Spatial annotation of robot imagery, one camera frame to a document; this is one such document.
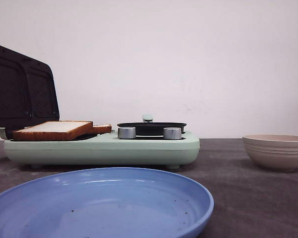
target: bread slice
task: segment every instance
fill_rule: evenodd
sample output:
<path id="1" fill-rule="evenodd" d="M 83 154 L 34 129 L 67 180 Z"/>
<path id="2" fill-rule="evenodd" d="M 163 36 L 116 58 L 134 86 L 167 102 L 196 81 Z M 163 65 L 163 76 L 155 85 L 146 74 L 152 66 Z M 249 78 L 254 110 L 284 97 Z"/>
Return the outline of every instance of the bread slice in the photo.
<path id="1" fill-rule="evenodd" d="M 88 133 L 89 134 L 111 133 L 111 124 L 94 125 Z"/>
<path id="2" fill-rule="evenodd" d="M 92 121 L 47 121 L 13 132 L 13 139 L 20 141 L 67 141 L 88 133 Z"/>

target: black cooking plate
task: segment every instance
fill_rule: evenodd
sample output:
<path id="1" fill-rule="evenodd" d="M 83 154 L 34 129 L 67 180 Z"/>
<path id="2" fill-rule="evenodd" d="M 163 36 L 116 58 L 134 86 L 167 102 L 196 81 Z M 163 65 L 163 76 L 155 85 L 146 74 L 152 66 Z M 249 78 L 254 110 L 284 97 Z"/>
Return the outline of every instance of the black cooking plate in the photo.
<path id="1" fill-rule="evenodd" d="M 129 122 L 118 124 L 119 127 L 135 127 L 136 135 L 163 135 L 163 129 L 166 127 L 179 127 L 182 133 L 184 133 L 186 125 L 186 123 L 177 122 Z"/>

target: open lid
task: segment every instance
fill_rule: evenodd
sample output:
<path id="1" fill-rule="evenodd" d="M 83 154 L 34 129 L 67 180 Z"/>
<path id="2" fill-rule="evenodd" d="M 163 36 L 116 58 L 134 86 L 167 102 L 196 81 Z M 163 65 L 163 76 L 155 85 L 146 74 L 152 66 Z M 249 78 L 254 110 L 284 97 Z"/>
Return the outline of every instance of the open lid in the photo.
<path id="1" fill-rule="evenodd" d="M 14 130 L 59 120 L 50 67 L 0 46 L 0 128 Z"/>

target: gray table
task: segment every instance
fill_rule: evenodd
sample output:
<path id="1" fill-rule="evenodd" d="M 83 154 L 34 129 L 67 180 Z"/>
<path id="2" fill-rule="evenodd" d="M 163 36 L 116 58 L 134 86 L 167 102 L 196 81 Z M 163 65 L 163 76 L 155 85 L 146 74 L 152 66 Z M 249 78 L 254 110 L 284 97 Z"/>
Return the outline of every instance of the gray table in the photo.
<path id="1" fill-rule="evenodd" d="M 18 165 L 6 158 L 0 141 L 0 192 L 40 177 L 89 168 L 98 166 Z M 202 139 L 198 159 L 174 172 L 200 182 L 214 197 L 213 215 L 200 238 L 298 238 L 298 169 L 278 173 L 253 165 L 241 139 Z"/>

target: ceramic bowl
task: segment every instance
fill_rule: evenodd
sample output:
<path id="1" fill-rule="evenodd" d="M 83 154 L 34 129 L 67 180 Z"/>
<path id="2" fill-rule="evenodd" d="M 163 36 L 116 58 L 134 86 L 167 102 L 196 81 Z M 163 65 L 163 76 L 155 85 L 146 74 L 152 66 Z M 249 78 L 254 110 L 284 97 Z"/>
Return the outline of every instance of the ceramic bowl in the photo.
<path id="1" fill-rule="evenodd" d="M 284 172 L 298 168 L 298 136 L 246 135 L 243 141 L 248 156 L 262 167 Z"/>

